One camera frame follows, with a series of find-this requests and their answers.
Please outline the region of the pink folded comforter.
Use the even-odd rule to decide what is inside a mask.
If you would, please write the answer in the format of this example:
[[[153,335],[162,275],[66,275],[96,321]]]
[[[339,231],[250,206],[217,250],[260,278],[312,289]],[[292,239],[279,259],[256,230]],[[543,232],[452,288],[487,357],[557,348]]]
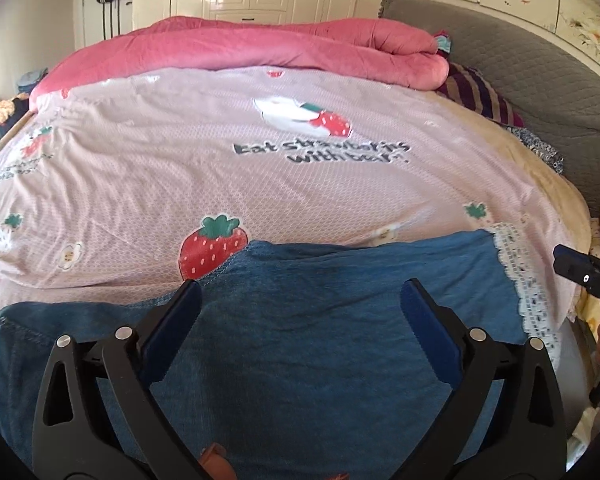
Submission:
[[[324,70],[420,91],[436,90],[449,75],[436,38],[397,21],[262,25],[176,16],[73,52],[34,88],[30,107],[49,93],[163,68],[251,66]]]

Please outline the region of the blue denim pants lace hem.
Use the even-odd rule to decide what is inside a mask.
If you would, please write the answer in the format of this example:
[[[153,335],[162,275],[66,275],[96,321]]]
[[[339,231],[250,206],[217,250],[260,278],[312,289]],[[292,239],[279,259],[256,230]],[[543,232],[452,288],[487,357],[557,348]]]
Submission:
[[[542,339],[553,365],[545,295],[517,254],[485,229],[375,248],[252,243],[195,280],[200,315],[150,392],[199,479],[402,479],[452,391],[401,310],[403,284],[416,278],[496,341]],[[39,479],[32,430],[57,339],[98,341],[174,294],[1,312],[0,479]],[[108,380],[97,383],[123,451],[140,460]]]

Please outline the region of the grey quilted headboard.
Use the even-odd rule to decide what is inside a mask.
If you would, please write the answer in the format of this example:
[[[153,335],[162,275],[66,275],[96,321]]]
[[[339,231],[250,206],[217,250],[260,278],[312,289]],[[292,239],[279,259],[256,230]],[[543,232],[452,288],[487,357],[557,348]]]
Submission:
[[[461,6],[381,0],[378,16],[446,30],[451,60],[482,73],[527,128],[558,149],[564,175],[600,214],[600,75],[533,32]]]

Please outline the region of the clothes pile on bench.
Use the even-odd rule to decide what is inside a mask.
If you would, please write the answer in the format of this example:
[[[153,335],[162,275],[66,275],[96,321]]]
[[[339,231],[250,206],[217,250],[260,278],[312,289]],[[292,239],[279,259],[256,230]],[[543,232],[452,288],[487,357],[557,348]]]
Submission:
[[[47,68],[23,74],[16,82],[17,93],[12,98],[0,100],[0,140],[27,114],[30,94],[47,74]]]

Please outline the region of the striped purple pillow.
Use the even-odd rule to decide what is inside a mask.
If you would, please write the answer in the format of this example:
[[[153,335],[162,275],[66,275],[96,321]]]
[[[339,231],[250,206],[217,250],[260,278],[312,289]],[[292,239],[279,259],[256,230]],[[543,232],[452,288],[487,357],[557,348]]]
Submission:
[[[449,75],[437,94],[501,126],[524,126],[524,120],[475,68],[451,63]]]

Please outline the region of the pink strawberry bed sheet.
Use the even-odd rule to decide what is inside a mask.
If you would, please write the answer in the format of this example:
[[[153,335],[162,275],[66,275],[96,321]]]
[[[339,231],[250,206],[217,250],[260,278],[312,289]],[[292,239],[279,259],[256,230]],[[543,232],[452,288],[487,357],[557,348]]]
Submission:
[[[372,246],[485,229],[576,312],[558,244],[580,192],[508,131],[432,92],[316,70],[157,70],[53,92],[0,151],[0,310],[133,302],[210,263],[192,234]]]

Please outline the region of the blue floral pillow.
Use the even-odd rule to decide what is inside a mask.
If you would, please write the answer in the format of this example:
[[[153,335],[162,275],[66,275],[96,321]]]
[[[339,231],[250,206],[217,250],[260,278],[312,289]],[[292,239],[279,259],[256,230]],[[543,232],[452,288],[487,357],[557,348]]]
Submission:
[[[524,144],[533,154],[538,156],[556,174],[564,172],[564,156],[552,144],[543,141],[535,133],[524,127],[504,126],[504,129]]]

